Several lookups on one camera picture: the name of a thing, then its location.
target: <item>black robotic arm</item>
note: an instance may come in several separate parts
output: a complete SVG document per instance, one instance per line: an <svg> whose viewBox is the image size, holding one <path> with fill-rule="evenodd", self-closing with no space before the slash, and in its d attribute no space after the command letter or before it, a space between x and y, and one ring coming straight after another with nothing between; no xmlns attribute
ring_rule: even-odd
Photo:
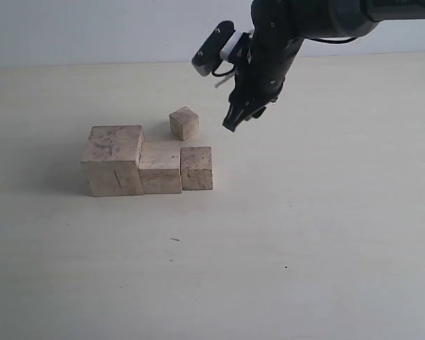
<svg viewBox="0 0 425 340"><path fill-rule="evenodd" d="M231 21L224 21L192 59L204 77L234 76L223 123L231 131L277 101L305 39L349 43L384 20L425 19L425 0L254 0L251 17L253 33L237 32ZM233 68L217 74L223 61Z"/></svg>

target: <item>small wooden cube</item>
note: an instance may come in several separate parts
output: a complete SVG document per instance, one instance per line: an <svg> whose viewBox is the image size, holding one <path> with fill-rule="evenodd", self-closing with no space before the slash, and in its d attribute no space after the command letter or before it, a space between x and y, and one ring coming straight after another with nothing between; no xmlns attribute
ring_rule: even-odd
<svg viewBox="0 0 425 340"><path fill-rule="evenodd" d="M139 125L91 129L81 165L93 196L143 195L138 171L143 140Z"/></svg>
<svg viewBox="0 0 425 340"><path fill-rule="evenodd" d="M189 108L180 108L170 115L170 127L178 139L187 140L194 136L200 129L200 119Z"/></svg>
<svg viewBox="0 0 425 340"><path fill-rule="evenodd" d="M181 180L183 190L213 189L213 156L210 147L181 149Z"/></svg>
<svg viewBox="0 0 425 340"><path fill-rule="evenodd" d="M144 143L139 172L143 192L181 193L181 143Z"/></svg>

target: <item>table surface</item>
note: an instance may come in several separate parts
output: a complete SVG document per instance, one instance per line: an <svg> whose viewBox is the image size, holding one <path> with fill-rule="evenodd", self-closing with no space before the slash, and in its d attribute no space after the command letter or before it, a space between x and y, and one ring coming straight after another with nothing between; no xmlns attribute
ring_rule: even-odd
<svg viewBox="0 0 425 340"><path fill-rule="evenodd" d="M0 340L425 339L425 53L298 59L234 134L189 64L0 69ZM92 125L169 140L215 190L92 198Z"/></svg>

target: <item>wooden block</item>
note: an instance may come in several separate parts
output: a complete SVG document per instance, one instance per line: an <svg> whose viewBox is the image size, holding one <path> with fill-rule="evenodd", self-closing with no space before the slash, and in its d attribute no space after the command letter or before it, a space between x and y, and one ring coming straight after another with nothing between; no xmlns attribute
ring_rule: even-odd
<svg viewBox="0 0 425 340"><path fill-rule="evenodd" d="M187 140L194 136L200 129L200 119L189 108L180 108L170 115L170 127L177 138Z"/></svg>
<svg viewBox="0 0 425 340"><path fill-rule="evenodd" d="M210 147L181 149L181 180L183 190L213 189L213 157Z"/></svg>
<svg viewBox="0 0 425 340"><path fill-rule="evenodd" d="M139 125L91 129L81 165L93 196L143 195L138 164L144 138Z"/></svg>
<svg viewBox="0 0 425 340"><path fill-rule="evenodd" d="M139 172L143 192L181 193L181 143L144 143Z"/></svg>

